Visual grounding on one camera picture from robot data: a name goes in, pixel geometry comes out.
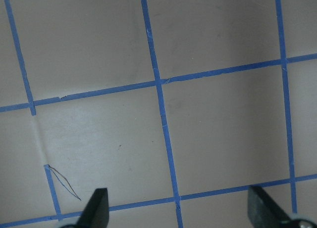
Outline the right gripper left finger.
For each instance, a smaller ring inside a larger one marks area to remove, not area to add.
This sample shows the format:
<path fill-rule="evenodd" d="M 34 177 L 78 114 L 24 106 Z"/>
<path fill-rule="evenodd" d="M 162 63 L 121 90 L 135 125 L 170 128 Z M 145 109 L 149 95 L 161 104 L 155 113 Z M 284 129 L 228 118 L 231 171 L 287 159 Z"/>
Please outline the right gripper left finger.
<path fill-rule="evenodd" d="M 109 203 L 107 188 L 95 189 L 80 218 L 76 228 L 106 228 L 109 223 Z"/>

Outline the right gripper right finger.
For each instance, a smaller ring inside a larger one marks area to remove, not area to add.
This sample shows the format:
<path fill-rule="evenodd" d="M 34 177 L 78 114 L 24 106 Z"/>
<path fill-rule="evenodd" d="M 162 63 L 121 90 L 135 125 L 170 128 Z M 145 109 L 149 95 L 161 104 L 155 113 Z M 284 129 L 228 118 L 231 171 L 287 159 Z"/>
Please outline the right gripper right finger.
<path fill-rule="evenodd" d="M 260 186 L 248 189 L 247 215 L 254 228 L 291 228 L 292 220 Z"/>

